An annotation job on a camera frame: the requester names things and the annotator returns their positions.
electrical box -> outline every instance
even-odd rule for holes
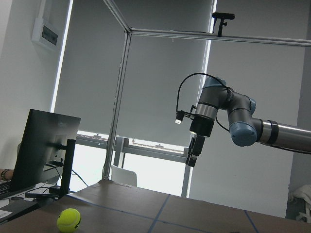
[[[36,18],[33,30],[32,41],[45,47],[46,49],[55,51],[58,46],[58,31],[43,18]]]

desk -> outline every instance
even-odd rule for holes
[[[67,208],[81,213],[76,233],[311,233],[311,224],[99,181],[0,226],[4,233],[59,233]]]
[[[13,196],[10,196],[10,197],[7,197],[7,198],[5,198],[3,200],[0,200],[0,208],[3,207],[3,206],[8,205],[9,204],[9,199],[11,197],[22,197],[25,200],[32,201],[33,200],[32,198],[25,198],[25,193],[26,192],[29,192],[29,193],[42,193],[43,191],[45,191],[45,187],[50,187],[50,186],[52,186],[52,184],[38,183],[34,188],[32,188],[32,189],[36,189],[36,190],[33,190],[33,191],[31,191],[32,189],[30,189],[28,191],[25,190],[23,192],[17,193],[17,194],[15,194]]]

tennis ball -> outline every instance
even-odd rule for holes
[[[57,227],[62,233],[74,232],[81,222],[81,215],[76,209],[66,209],[62,211],[57,219]]]

person's hand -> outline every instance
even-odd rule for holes
[[[8,170],[4,174],[4,178],[8,181],[10,181],[13,177],[13,170]]]

cable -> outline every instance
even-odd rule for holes
[[[55,170],[57,171],[57,173],[58,173],[58,175],[59,175],[60,180],[62,180],[62,176],[60,175],[59,171],[57,170],[57,168],[58,168],[59,166],[52,166],[52,167],[55,168]]]
[[[226,85],[224,85],[218,78],[216,78],[216,77],[214,77],[214,76],[212,76],[212,75],[210,75],[210,74],[205,74],[205,73],[193,73],[193,74],[187,76],[187,77],[181,82],[181,84],[180,84],[180,86],[179,86],[178,93],[177,93],[176,112],[178,112],[179,92],[180,92],[181,86],[184,84],[184,82],[185,82],[188,78],[190,78],[190,77],[193,76],[193,75],[197,75],[197,74],[209,76],[210,78],[213,78],[213,79],[217,80],[217,81],[221,84],[221,86],[223,86],[223,87],[225,87],[226,89],[228,89],[228,87],[227,87]]]
[[[46,187],[46,190],[44,190],[42,193],[45,193],[46,191],[48,191],[50,189],[50,187]]]
[[[212,32],[212,34],[214,34],[214,32],[215,32],[215,24],[216,24],[216,21],[217,21],[217,18],[214,20],[214,25],[213,25],[213,32]]]
[[[311,152],[306,152],[306,151],[303,151],[303,150],[288,149],[288,148],[285,148],[285,147],[279,147],[279,146],[273,146],[273,145],[266,145],[266,146],[270,146],[270,147],[281,149],[281,150],[287,150],[287,151],[290,151],[290,152],[301,153],[301,154],[311,154]]]
[[[81,176],[78,175],[78,173],[76,173],[73,169],[72,169],[72,171],[74,172],[74,174],[76,174],[76,175],[80,178],[80,180],[81,180],[83,183],[85,183],[85,181],[81,178]]]
[[[105,163],[104,163],[104,166],[103,166],[103,169],[102,169],[102,174],[104,173],[104,169],[105,169],[105,166],[106,166],[106,163],[107,163],[107,158],[108,158],[108,142],[109,142],[109,138],[107,139],[106,158],[105,158]]]
[[[18,196],[20,196],[20,195],[23,195],[23,194],[25,194],[25,193],[28,193],[28,192],[31,192],[31,191],[34,191],[34,190],[37,190],[37,189],[40,189],[40,188],[47,188],[48,189],[48,187],[44,187],[46,185],[46,183],[44,183],[42,186],[40,186],[40,187],[38,187],[38,188],[34,188],[34,189],[31,189],[31,190],[28,190],[28,191],[26,191],[26,192],[24,192],[24,193],[21,193],[21,194],[18,194],[18,195],[16,195],[15,197],[18,197]],[[0,200],[8,200],[8,199],[10,199],[11,197],[9,197],[9,198],[3,198],[3,199],[0,199]]]
[[[56,183],[51,183],[49,181],[46,182],[47,184],[51,184],[51,185],[57,185],[57,182]]]
[[[217,122],[217,124],[218,124],[220,127],[222,127],[224,130],[229,131],[229,129],[227,129],[225,126],[223,126],[221,123],[219,123],[217,117],[216,117],[216,122]]]

